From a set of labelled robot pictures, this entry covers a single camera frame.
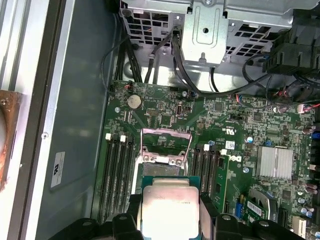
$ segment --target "heatsink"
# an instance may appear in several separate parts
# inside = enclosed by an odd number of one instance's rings
[[[291,179],[293,155],[294,151],[290,149],[260,146],[256,176]]]

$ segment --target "label sticker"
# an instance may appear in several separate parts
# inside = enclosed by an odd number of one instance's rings
[[[250,208],[252,211],[254,211],[256,214],[258,214],[260,217],[262,215],[262,211],[260,208],[252,204],[251,202],[248,201],[248,208]]]
[[[65,151],[62,151],[62,152],[57,152],[55,155],[52,180],[51,180],[52,188],[61,183],[62,170],[64,168],[64,161],[65,161],[65,153],[66,153]]]
[[[235,150],[235,142],[234,141],[225,141],[225,149]]]

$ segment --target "motherboard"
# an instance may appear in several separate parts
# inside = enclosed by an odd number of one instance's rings
[[[300,236],[312,216],[313,110],[264,98],[207,99],[168,86],[115,81],[107,102],[92,217],[125,212],[144,176],[199,176],[220,213],[269,219]]]

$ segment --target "cable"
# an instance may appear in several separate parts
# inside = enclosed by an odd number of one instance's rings
[[[254,55],[254,56],[250,57],[247,61],[245,61],[244,65],[242,67],[242,74],[243,74],[244,79],[248,83],[252,83],[254,81],[247,73],[247,65],[248,65],[249,61],[251,61],[253,59],[256,59],[256,58],[269,57],[269,56],[270,56],[269,54],[260,53],[260,54],[257,54],[257,55]],[[262,88],[264,90],[266,89],[261,84],[257,84],[257,86],[259,86],[260,88]]]
[[[127,41],[125,42],[125,45],[126,45],[126,53],[129,58],[129,63],[130,63],[133,79],[137,83],[142,83],[141,72],[140,72],[138,60],[136,58],[135,52],[132,48],[132,44],[129,39],[127,39]]]
[[[212,67],[211,70],[210,70],[210,80],[211,80],[211,84],[212,84],[212,87],[213,87],[214,91],[215,91],[216,93],[219,93],[219,90],[218,90],[218,88],[217,88],[217,86],[216,86],[216,84],[215,84],[214,74],[215,74],[215,68]]]
[[[304,76],[300,76],[298,74],[293,74],[295,79],[297,79],[300,83],[305,84],[308,87],[313,87],[314,89],[320,89],[320,82],[312,81]]]
[[[190,86],[188,84],[186,84],[185,81],[183,81],[183,79],[180,77],[180,75],[177,71],[177,62],[176,62],[175,58],[173,58],[173,71],[174,71],[174,75],[175,75],[176,79],[178,79],[179,82],[182,83],[184,87],[186,87],[189,90],[192,90],[190,88]]]
[[[223,97],[223,96],[226,96],[226,95],[233,95],[233,94],[242,92],[244,90],[247,90],[250,87],[262,82],[263,80],[265,80],[266,78],[269,78],[271,76],[270,74],[267,73],[267,74],[259,77],[257,80],[248,83],[247,85],[244,85],[244,86],[239,87],[239,88],[232,89],[230,91],[224,91],[224,92],[218,92],[218,93],[204,93],[204,92],[201,92],[196,87],[196,85],[192,82],[192,80],[190,79],[190,77],[188,76],[188,74],[187,74],[187,72],[186,72],[186,70],[184,68],[184,65],[182,63],[182,58],[181,58],[181,54],[180,54],[180,48],[179,48],[178,41],[179,41],[178,40],[178,36],[174,35],[173,38],[172,38],[172,46],[173,46],[173,55],[174,55],[174,58],[176,60],[177,67],[180,70],[180,73],[181,73],[183,79],[186,81],[186,83],[192,88],[192,90],[195,93],[197,93],[201,97],[218,98],[218,97]]]
[[[107,93],[114,95],[116,94],[115,92],[111,91],[108,88],[108,83],[105,80],[105,61],[107,59],[107,57],[109,56],[110,53],[112,53],[116,48],[118,48],[123,42],[125,42],[127,39],[129,38],[129,35],[125,36],[120,42],[118,42],[116,45],[114,45],[109,51],[106,52],[106,54],[104,54],[104,56],[102,57],[102,61],[101,61],[101,65],[100,65],[100,71],[101,71],[101,81],[102,84],[106,90]]]
[[[148,71],[146,72],[145,78],[144,78],[144,83],[148,84],[152,72],[152,68],[154,67],[154,62],[155,62],[155,56],[157,51],[162,48],[164,45],[166,45],[167,42],[169,42],[171,38],[171,33],[169,33],[165,39],[163,39],[157,46],[154,47],[153,51],[151,52],[151,56],[149,58],[149,64],[148,64]]]

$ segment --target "capacitor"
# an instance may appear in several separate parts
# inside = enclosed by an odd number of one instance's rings
[[[298,198],[298,203],[304,204],[305,202],[306,202],[306,200],[304,198],[302,198],[302,197]]]
[[[307,209],[302,207],[302,206],[297,206],[296,207],[296,210],[299,212],[299,213],[302,213],[302,214],[306,214],[307,213]]]
[[[309,204],[305,204],[305,205],[303,205],[303,207],[312,213],[315,211],[315,208],[310,206]]]
[[[244,141],[247,144],[252,144],[254,142],[254,138],[252,136],[248,136]]]
[[[317,228],[312,228],[312,229],[310,230],[310,233],[311,233],[312,235],[316,236],[317,238],[320,238],[320,231],[319,231],[319,229],[317,229]]]
[[[307,212],[305,213],[305,215],[306,215],[308,218],[312,218],[312,212],[310,212],[310,211],[307,211]]]
[[[309,240],[320,240],[320,238],[317,238],[316,236],[310,236]]]
[[[315,185],[315,184],[312,184],[312,183],[307,183],[305,186],[306,186],[307,188],[314,189],[314,190],[317,190],[317,189],[318,189],[318,186]]]
[[[318,194],[318,190],[307,188],[306,191],[310,194]]]

